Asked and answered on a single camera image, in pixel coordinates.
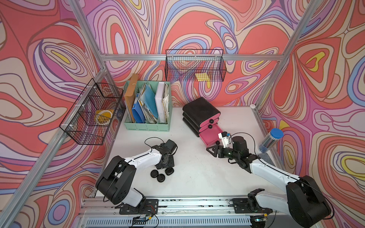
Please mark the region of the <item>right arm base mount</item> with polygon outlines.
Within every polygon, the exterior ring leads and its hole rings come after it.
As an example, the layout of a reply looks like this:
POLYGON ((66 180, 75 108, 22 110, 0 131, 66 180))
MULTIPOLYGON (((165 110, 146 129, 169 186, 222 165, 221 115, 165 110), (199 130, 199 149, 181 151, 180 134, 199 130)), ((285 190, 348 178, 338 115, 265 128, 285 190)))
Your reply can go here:
POLYGON ((236 214, 271 214, 273 212, 272 209, 259 206, 254 198, 233 198, 228 203, 234 208, 236 214))

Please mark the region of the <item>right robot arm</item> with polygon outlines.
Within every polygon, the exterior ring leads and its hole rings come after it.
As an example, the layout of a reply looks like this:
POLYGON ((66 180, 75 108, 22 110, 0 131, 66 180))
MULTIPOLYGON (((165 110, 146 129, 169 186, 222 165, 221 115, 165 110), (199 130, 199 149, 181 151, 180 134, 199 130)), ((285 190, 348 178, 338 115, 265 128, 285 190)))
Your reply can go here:
POLYGON ((310 228, 332 213, 332 206, 310 176, 297 176, 285 172, 251 154, 246 140, 241 136, 223 138, 223 145, 206 150, 216 158, 227 159, 250 174, 264 178, 282 190, 282 194, 268 192, 263 188, 247 195, 248 209, 259 212, 275 210, 290 215, 300 226, 310 228))

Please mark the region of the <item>pink bottom drawer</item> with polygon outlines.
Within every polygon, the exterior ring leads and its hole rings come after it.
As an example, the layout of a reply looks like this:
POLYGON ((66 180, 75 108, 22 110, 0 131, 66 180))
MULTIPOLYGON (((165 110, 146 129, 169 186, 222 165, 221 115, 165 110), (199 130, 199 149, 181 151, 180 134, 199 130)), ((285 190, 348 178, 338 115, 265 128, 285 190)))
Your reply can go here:
POLYGON ((212 145, 215 145, 217 141, 220 141, 219 134, 221 134, 222 132, 223 130, 219 127, 218 124, 213 124, 212 127, 208 127, 200 132, 199 137, 206 147, 210 147, 212 145))

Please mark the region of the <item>black drawer cabinet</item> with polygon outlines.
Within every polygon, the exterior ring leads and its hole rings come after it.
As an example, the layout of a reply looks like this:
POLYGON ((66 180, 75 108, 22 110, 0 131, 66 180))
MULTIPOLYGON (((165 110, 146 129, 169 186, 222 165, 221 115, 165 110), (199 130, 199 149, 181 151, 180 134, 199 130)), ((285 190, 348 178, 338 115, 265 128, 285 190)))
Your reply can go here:
POLYGON ((210 116, 221 113, 205 98, 200 97, 186 104, 183 108, 182 120, 199 137, 200 123, 210 116))

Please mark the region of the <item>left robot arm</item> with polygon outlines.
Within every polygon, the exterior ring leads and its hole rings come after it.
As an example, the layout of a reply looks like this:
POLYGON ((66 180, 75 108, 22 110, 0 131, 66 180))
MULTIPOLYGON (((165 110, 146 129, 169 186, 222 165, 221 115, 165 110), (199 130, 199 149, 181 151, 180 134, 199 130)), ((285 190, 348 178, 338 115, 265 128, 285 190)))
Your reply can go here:
POLYGON ((160 145, 149 146, 146 152, 133 157, 113 157, 96 182, 97 191, 104 196, 103 201, 108 200, 114 205, 123 203, 135 208, 143 206, 145 196, 132 187, 135 174, 155 167, 153 172, 155 178, 158 178, 159 170, 175 166, 174 155, 177 149, 174 141, 167 140, 160 145))

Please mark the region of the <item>pink top drawer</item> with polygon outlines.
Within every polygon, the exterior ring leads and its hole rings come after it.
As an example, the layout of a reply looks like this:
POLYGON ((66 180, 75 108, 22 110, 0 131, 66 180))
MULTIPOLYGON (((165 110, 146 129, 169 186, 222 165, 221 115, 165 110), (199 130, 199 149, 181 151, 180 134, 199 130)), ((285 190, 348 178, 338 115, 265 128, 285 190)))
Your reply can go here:
POLYGON ((219 117, 220 117, 220 115, 221 115, 221 113, 217 113, 217 114, 215 114, 215 115, 213 115, 213 116, 210 116, 209 118, 207 118, 206 120, 204 120, 204 121, 202 121, 202 122, 200 123, 200 127, 202 127, 203 125, 206 125, 206 124, 207 124, 207 122, 208 122, 208 121, 210 121, 210 120, 215 120, 215 119, 219 118, 219 117))

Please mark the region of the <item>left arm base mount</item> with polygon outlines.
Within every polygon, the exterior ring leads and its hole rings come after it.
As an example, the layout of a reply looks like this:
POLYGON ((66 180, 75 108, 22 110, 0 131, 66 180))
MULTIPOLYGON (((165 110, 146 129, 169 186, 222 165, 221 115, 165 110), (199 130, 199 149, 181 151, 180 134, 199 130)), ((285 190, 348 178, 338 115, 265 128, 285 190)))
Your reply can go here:
POLYGON ((119 207, 120 215, 140 215, 140 214, 156 214, 158 212, 158 199, 145 199, 136 207, 121 203, 119 207))

